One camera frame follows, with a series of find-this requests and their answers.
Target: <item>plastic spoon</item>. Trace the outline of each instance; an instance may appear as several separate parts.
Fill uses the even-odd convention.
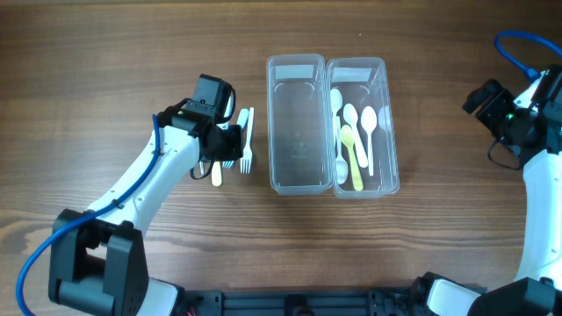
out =
[[[349,152],[349,167],[351,169],[351,180],[353,181],[353,189],[363,190],[363,180],[361,179],[361,173],[359,173],[359,167],[357,166],[357,160],[355,159],[355,154],[353,153],[353,143],[355,137],[353,136],[353,131],[351,127],[345,125],[342,127],[342,143],[348,148]]]
[[[338,184],[343,184],[348,179],[348,163],[342,157],[342,122],[334,118],[335,142],[337,144],[337,157],[335,158],[335,175]]]
[[[361,113],[361,127],[367,132],[367,158],[369,160],[369,176],[373,175],[372,165],[372,131],[377,128],[377,114],[370,106],[366,106]]]
[[[359,137],[359,131],[357,130],[357,121],[359,117],[357,116],[357,111],[353,104],[346,104],[343,108],[343,118],[351,126],[353,131],[353,138],[355,140],[355,150],[357,151],[357,161],[361,168],[367,168],[369,162],[367,161],[367,154],[365,154],[365,148],[361,142],[361,137]]]
[[[343,106],[342,93],[337,88],[333,88],[330,91],[330,102],[332,103],[332,121],[334,121],[337,112],[340,111]],[[334,130],[334,141],[337,141],[337,135],[335,133],[336,130]]]

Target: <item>wood grain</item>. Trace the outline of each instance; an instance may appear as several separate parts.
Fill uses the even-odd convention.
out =
[[[223,291],[403,285],[428,270],[491,288],[510,282],[522,174],[486,159],[491,136],[461,105],[490,77],[524,89],[493,36],[523,29],[560,43],[560,10],[436,0],[0,7],[0,315],[18,314],[17,274],[54,218],[117,181],[148,139],[149,115],[190,96],[200,73],[256,108],[253,172],[227,170],[219,188],[181,181],[148,232],[151,276]],[[531,44],[506,47],[537,68],[555,61]],[[270,187],[265,62],[300,53],[385,60],[398,194],[348,201]],[[48,302],[47,270],[45,254],[27,278],[29,306],[75,314]]]

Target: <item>brown tabletop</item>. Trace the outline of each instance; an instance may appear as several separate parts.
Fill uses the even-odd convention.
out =
[[[491,77],[522,92],[526,79],[494,50],[494,35],[522,29],[562,43],[561,10],[560,1],[429,0],[1,7],[0,315],[18,314],[17,275],[55,217],[104,194],[148,141],[150,115],[190,97],[201,73],[232,83],[238,109],[256,108],[253,171],[227,170],[219,188],[180,181],[145,239],[150,276],[223,291],[406,285],[428,270],[490,288],[511,282],[522,173],[488,161],[493,139],[461,106]],[[536,68],[557,61],[533,44],[505,46]],[[396,195],[271,188],[265,62],[303,53],[386,62]],[[48,301],[48,258],[27,278],[27,302],[38,314],[74,314]]]

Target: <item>wooden surface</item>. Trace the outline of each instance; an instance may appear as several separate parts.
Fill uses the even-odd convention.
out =
[[[560,43],[560,10],[560,1],[429,0],[0,7],[0,315],[18,314],[18,272],[54,218],[108,190],[146,144],[150,114],[190,96],[200,73],[232,83],[239,108],[256,108],[253,172],[229,170],[220,188],[180,182],[145,241],[152,277],[223,291],[404,285],[428,270],[510,282],[522,174],[487,160],[492,138],[461,105],[490,77],[526,88],[493,36],[523,29]],[[538,68],[556,60],[506,46]],[[299,53],[385,60],[398,194],[351,201],[270,187],[265,62]],[[29,306],[74,314],[48,302],[47,270],[48,251],[27,278]]]

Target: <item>white spoon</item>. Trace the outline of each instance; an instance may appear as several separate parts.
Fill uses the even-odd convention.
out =
[[[353,131],[353,139],[355,143],[355,150],[357,152],[357,162],[359,162],[359,167],[367,168],[369,162],[367,161],[367,154],[365,154],[365,148],[361,142],[361,137],[359,137],[359,131],[357,130],[357,121],[359,117],[357,116],[357,111],[353,104],[346,104],[343,108],[343,119],[351,126]]]
[[[343,184],[348,179],[348,163],[342,157],[342,122],[334,118],[335,141],[337,144],[337,157],[335,158],[335,176],[338,184]]]
[[[340,111],[343,106],[342,93],[337,88],[333,88],[330,91],[330,102],[332,103],[332,121],[334,121],[336,113]],[[334,130],[334,141],[337,141],[335,133],[336,130]]]
[[[373,175],[372,165],[372,131],[377,128],[377,114],[370,106],[366,106],[361,113],[361,127],[367,132],[367,158],[369,160],[369,176]]]

